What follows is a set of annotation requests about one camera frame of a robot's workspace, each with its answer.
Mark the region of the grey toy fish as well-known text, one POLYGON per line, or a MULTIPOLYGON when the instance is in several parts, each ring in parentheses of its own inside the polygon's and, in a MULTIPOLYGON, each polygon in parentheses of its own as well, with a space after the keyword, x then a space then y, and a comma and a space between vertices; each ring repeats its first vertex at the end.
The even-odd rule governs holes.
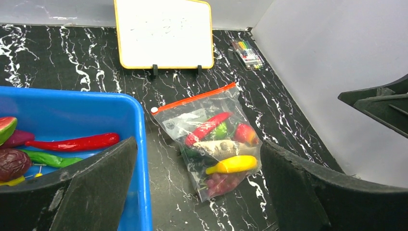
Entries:
POLYGON ((217 161, 239 155, 255 156, 259 148, 259 146, 249 146, 245 143, 232 140, 200 141, 192 146, 192 149, 200 155, 211 157, 217 161))

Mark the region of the purple toy grapes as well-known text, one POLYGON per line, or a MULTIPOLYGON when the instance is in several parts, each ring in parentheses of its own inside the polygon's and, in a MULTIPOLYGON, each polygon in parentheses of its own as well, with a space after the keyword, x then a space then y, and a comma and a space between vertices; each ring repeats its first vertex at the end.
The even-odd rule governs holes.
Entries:
POLYGON ((212 198, 231 192, 244 180, 246 175, 246 171, 230 174, 211 174, 205 181, 205 196, 212 198))

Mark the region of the red toy apple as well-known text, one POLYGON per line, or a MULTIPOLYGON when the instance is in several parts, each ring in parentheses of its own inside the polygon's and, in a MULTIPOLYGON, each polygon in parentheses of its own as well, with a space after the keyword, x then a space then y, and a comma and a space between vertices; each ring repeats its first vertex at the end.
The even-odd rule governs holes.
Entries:
POLYGON ((237 125, 233 139, 250 146, 256 146, 260 142, 255 130, 250 125, 243 123, 237 125))

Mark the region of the green toy cabbage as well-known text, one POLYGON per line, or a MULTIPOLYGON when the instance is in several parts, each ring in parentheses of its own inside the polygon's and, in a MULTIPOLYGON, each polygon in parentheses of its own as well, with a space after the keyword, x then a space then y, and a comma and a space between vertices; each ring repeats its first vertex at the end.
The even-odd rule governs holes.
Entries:
POLYGON ((222 122, 208 135, 209 141, 231 140, 234 126, 230 122, 222 122))

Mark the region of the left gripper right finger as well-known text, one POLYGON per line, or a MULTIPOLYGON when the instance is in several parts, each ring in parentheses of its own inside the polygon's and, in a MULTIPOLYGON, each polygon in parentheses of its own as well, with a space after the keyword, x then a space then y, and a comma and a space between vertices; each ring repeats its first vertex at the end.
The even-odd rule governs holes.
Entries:
POLYGON ((262 171, 281 231, 405 231, 406 188, 360 180, 301 158, 272 142, 262 171))

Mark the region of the clear orange zip bag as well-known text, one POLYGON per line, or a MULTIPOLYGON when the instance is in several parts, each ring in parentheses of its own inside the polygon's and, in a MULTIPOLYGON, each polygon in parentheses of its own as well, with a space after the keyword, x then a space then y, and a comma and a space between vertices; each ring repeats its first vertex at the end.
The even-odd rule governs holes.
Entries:
POLYGON ((262 142, 239 102, 235 83, 161 107, 151 114, 175 141, 204 202, 233 191, 261 169, 262 142))

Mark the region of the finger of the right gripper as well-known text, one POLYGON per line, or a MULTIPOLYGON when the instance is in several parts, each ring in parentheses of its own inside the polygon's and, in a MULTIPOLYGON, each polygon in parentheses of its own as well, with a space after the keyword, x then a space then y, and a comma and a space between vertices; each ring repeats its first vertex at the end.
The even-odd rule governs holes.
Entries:
POLYGON ((367 89, 342 92, 338 99, 375 121, 408 136, 408 76, 367 89))

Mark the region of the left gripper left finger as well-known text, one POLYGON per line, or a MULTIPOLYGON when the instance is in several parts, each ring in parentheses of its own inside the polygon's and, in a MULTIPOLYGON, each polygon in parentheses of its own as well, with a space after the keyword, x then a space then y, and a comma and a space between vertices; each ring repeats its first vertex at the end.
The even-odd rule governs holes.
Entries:
POLYGON ((130 137, 70 166, 1 186, 1 230, 117 230, 136 159, 130 137))

